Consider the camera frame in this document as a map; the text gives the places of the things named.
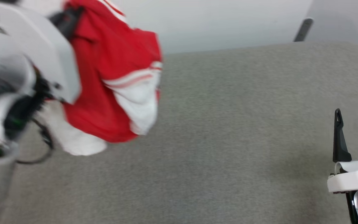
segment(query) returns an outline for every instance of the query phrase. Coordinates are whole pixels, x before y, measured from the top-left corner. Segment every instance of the red stripe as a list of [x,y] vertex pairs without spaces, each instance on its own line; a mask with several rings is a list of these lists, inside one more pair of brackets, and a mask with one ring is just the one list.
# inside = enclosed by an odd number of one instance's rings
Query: red stripe
[[144,79],[149,79],[149,78],[153,78],[153,76],[149,74],[149,75],[141,76],[141,77],[138,77],[138,78],[134,78],[131,81],[126,82],[124,84],[120,84],[120,85],[108,85],[107,84],[107,86],[110,87],[110,88],[125,88],[125,87],[133,85],[133,84],[135,84],[137,82],[140,82],[140,81],[142,81]]
[[118,14],[125,16],[125,14],[123,14],[120,10],[116,9],[114,6],[112,6],[107,0],[103,0],[105,3],[107,3],[115,12],[117,12]]

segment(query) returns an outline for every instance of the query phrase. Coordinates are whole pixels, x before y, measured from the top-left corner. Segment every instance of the red cloth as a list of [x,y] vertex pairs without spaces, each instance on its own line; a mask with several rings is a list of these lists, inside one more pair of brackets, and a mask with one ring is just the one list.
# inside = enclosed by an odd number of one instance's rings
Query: red cloth
[[71,44],[82,92],[74,105],[64,104],[67,121],[108,142],[126,142],[137,135],[130,119],[103,81],[123,78],[162,61],[155,33],[130,28],[124,14],[109,0],[69,0],[65,7],[84,7]]

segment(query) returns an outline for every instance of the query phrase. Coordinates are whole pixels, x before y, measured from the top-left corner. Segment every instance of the white wall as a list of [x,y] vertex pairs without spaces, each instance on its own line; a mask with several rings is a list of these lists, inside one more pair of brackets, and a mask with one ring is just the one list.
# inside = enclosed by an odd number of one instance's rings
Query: white wall
[[[50,12],[60,0],[24,0]],[[312,0],[112,0],[133,27],[159,34],[165,53],[294,40]]]
[[341,40],[358,44],[358,0],[314,0],[314,24],[306,41]]

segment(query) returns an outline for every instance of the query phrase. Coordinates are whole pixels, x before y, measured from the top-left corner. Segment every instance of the wire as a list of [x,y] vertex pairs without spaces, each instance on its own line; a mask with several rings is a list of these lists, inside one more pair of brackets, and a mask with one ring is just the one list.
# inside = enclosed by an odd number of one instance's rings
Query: wire
[[49,149],[48,149],[48,152],[42,156],[41,158],[39,159],[36,159],[36,160],[33,160],[33,161],[22,161],[22,160],[17,160],[16,162],[18,164],[22,164],[22,165],[35,165],[35,164],[40,164],[40,163],[43,163],[45,162],[47,159],[49,159],[52,154],[53,154],[53,151],[54,151],[54,143],[53,143],[53,140],[52,140],[52,137],[51,137],[51,134],[48,130],[48,128],[44,125],[42,125],[39,121],[37,121],[36,119],[33,119],[33,122],[38,126],[40,127],[40,134],[43,138],[43,141],[48,145]]

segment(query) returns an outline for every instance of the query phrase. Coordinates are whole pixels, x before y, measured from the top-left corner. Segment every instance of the gray carpet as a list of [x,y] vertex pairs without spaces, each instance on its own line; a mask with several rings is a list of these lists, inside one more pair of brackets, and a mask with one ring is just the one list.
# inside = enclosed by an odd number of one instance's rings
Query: gray carpet
[[[338,107],[358,159],[358,46],[168,55],[162,89],[148,136],[19,166],[1,223],[350,223],[327,177]],[[31,128],[23,156],[40,142]]]

